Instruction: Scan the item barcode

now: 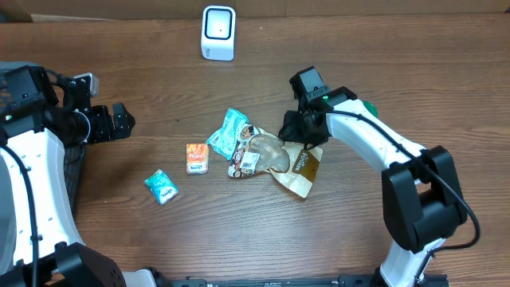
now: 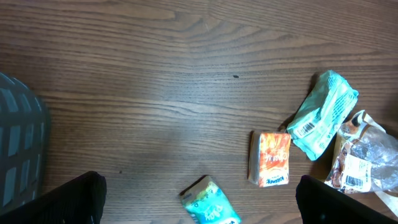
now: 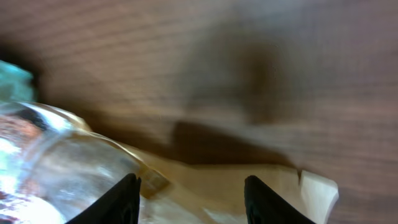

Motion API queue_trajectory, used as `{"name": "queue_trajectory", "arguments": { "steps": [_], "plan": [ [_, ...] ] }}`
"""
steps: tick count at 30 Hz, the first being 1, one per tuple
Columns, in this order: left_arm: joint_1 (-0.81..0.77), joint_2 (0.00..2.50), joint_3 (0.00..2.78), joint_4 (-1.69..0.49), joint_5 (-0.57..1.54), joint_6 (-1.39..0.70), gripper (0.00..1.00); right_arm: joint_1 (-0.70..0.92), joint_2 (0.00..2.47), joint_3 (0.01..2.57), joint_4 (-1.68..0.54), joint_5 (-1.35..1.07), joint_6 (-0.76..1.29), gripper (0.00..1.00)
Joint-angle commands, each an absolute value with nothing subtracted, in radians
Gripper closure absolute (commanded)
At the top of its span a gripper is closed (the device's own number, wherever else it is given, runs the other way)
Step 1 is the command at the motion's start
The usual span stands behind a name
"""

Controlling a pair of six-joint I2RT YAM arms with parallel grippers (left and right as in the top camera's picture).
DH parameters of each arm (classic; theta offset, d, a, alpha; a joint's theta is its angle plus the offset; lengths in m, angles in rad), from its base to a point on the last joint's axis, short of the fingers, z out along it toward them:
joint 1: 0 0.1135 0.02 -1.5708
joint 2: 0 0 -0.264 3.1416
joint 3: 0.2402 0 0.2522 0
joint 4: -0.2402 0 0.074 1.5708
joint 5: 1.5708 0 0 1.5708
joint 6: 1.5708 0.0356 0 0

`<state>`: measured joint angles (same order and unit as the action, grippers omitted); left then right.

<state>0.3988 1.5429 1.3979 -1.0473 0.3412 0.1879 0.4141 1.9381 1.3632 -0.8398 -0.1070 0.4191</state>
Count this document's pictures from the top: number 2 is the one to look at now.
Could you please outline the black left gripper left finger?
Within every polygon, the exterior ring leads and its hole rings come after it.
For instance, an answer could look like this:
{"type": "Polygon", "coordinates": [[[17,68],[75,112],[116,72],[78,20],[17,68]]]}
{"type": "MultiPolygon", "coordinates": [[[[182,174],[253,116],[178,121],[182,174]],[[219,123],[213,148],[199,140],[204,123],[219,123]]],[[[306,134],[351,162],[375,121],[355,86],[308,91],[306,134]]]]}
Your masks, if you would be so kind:
{"type": "Polygon", "coordinates": [[[1,224],[99,224],[103,216],[105,201],[105,177],[95,171],[89,171],[1,215],[1,224]]]}

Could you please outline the teal tissue pack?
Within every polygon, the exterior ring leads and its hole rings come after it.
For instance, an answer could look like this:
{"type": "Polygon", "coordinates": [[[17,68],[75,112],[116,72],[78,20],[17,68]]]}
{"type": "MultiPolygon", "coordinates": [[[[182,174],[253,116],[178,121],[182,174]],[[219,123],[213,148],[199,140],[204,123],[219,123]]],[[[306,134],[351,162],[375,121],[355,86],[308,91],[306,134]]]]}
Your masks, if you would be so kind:
{"type": "Polygon", "coordinates": [[[242,222],[227,196],[209,175],[204,175],[181,192],[180,201],[196,224],[242,222]]]}

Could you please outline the beige Pantree snack bag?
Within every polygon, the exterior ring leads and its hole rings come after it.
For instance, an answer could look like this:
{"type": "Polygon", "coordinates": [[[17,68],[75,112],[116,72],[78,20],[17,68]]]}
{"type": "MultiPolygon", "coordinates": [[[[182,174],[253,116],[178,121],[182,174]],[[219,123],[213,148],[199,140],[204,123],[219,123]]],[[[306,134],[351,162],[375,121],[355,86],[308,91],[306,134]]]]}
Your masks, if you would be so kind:
{"type": "Polygon", "coordinates": [[[397,215],[397,139],[357,112],[336,134],[325,183],[344,194],[374,192],[397,215]]]}

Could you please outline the orange tissue pack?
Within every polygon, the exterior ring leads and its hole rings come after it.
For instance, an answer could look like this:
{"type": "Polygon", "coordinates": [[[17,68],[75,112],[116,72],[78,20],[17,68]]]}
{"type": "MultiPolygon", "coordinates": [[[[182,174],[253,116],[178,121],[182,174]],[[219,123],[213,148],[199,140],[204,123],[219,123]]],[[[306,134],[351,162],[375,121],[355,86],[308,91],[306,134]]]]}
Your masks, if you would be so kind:
{"type": "Polygon", "coordinates": [[[253,131],[249,148],[248,181],[258,187],[289,183],[288,133],[253,131]]]}

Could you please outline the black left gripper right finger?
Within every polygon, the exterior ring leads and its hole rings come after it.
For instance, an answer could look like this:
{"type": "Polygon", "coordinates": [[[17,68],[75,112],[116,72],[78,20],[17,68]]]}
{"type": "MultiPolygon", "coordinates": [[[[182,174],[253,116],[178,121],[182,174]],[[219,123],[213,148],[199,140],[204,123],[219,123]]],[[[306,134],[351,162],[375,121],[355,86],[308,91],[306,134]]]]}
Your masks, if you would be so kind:
{"type": "Polygon", "coordinates": [[[295,197],[304,223],[397,224],[309,175],[301,177],[295,197]]]}

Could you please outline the teal snack packet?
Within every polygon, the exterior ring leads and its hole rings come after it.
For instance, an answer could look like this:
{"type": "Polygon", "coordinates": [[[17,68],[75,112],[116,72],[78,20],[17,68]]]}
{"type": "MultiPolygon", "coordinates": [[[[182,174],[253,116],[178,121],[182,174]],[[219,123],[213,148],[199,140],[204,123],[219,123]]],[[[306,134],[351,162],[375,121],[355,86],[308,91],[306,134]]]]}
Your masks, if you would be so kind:
{"type": "Polygon", "coordinates": [[[287,126],[293,143],[315,161],[358,102],[359,92],[333,70],[321,74],[287,126]]]}

